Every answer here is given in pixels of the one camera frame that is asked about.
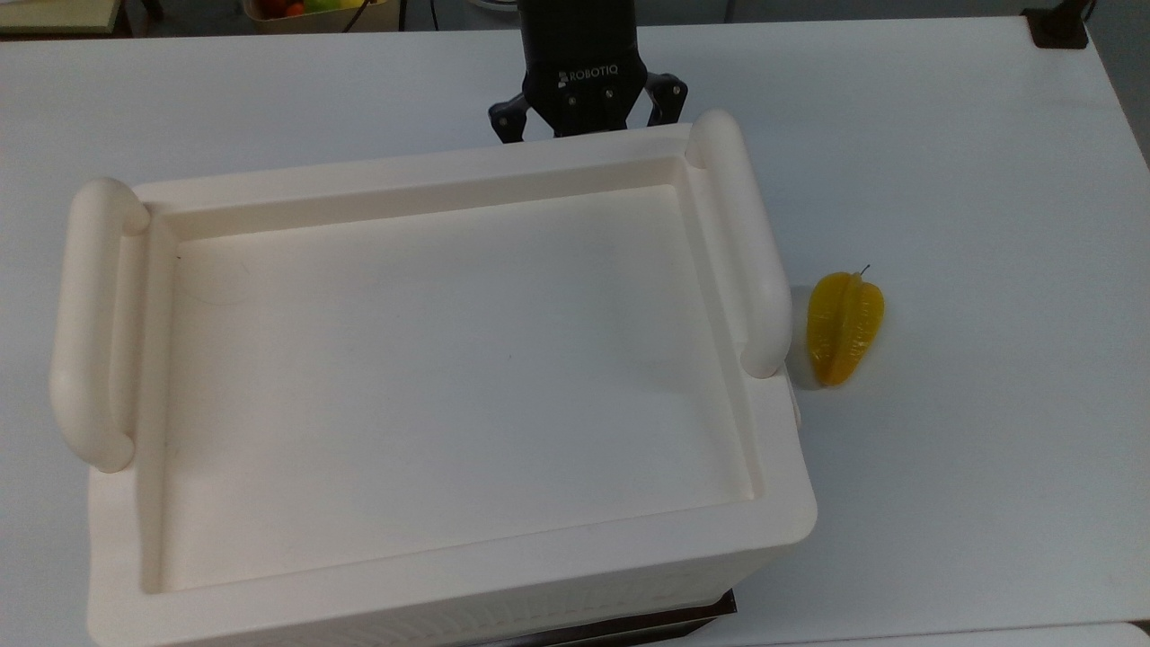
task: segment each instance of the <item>white table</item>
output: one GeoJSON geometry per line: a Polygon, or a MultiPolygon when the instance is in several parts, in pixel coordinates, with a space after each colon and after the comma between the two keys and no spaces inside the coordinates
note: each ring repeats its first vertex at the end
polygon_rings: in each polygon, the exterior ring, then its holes
{"type": "MultiPolygon", "coordinates": [[[[791,283],[872,263],[888,302],[853,380],[799,393],[814,533],[681,645],[1150,617],[1150,174],[1094,49],[1019,18],[641,47],[684,120],[742,121],[791,283]]],[[[0,645],[90,645],[46,385],[80,183],[492,145],[521,75],[514,32],[0,44],[0,645]]]]}
{"type": "Polygon", "coordinates": [[[1148,647],[1150,637],[1129,624],[1096,624],[831,640],[818,645],[819,647],[1148,647]]]}

